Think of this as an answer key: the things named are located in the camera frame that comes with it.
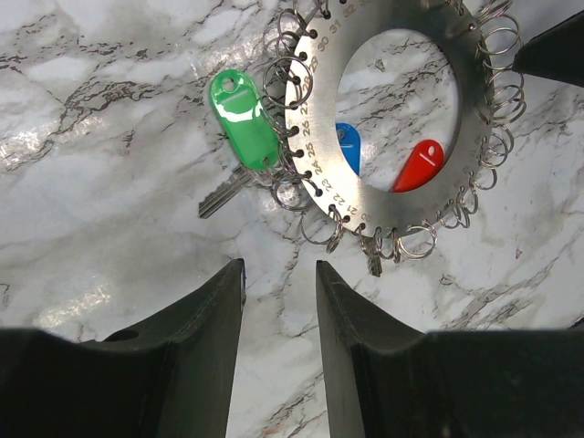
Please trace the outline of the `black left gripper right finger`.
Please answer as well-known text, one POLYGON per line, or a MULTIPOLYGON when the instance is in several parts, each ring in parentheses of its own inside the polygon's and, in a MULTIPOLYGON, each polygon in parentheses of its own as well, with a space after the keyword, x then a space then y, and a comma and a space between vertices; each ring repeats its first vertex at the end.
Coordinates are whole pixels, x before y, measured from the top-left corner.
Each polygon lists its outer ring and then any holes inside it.
POLYGON ((334 437, 580 437, 583 331, 421 332, 326 262, 316 297, 334 437))

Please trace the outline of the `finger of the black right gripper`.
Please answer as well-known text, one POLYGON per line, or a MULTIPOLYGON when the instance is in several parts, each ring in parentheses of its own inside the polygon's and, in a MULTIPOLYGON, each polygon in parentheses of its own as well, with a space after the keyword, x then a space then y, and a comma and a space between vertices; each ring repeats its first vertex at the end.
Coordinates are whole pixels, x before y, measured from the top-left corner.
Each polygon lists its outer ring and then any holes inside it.
POLYGON ((512 70, 583 87, 583 12, 532 38, 515 55, 512 70))

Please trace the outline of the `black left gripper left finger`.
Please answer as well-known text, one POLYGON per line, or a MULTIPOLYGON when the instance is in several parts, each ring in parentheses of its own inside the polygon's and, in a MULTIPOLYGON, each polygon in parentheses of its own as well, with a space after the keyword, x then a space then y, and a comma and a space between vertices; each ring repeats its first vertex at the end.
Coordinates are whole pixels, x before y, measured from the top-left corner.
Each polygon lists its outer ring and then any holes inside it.
POLYGON ((101 341, 1 332, 4 437, 223 437, 245 303, 236 259, 101 341))

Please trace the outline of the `key with red tag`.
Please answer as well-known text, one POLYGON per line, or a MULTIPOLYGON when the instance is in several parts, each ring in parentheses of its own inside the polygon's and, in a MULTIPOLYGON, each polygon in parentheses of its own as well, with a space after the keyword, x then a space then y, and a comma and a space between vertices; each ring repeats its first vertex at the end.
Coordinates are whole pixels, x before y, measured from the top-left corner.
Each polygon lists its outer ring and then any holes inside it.
MULTIPOLYGON (((392 193, 406 193, 415 190, 429 182, 443 167, 444 152, 438 141, 422 140, 412 150, 406 163, 391 187, 392 193)), ((371 275, 380 277, 382 274, 382 259, 401 261, 397 230, 383 232, 379 227, 373 237, 362 235, 363 226, 358 229, 360 247, 367 257, 368 269, 371 275)))

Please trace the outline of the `key with blue tag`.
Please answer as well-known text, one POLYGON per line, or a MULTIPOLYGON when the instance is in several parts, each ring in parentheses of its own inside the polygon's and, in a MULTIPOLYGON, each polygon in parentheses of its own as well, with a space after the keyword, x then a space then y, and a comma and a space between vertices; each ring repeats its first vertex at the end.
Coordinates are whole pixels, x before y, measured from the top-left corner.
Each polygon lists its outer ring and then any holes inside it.
POLYGON ((358 131, 348 123, 337 123, 339 146, 349 167, 360 175, 361 139, 358 131))

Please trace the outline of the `metal numbered key ring disc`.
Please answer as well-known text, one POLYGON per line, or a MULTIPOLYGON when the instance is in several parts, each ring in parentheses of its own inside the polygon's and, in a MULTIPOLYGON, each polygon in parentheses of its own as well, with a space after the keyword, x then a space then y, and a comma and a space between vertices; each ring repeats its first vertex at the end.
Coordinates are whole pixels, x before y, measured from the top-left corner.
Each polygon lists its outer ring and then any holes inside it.
POLYGON ((299 215, 301 238, 328 252, 357 229, 397 230, 403 260, 422 260, 440 230, 466 228, 514 149, 509 127, 526 109, 511 69, 522 47, 508 1, 293 1, 278 18, 266 88, 281 96, 277 126, 287 177, 274 196, 299 215), (337 123, 361 139, 360 175, 337 123), (425 185, 392 193, 413 148, 443 147, 425 185))

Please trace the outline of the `key with green tag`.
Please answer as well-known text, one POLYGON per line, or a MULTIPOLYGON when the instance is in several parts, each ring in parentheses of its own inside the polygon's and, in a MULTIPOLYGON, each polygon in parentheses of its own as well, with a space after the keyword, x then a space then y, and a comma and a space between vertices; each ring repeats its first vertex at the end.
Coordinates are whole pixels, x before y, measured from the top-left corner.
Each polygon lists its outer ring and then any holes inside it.
POLYGON ((230 178, 199 204, 199 217, 210 218, 261 172, 278 162, 279 138, 266 121, 255 82, 245 72, 227 69, 212 81, 210 100, 239 165, 230 178))

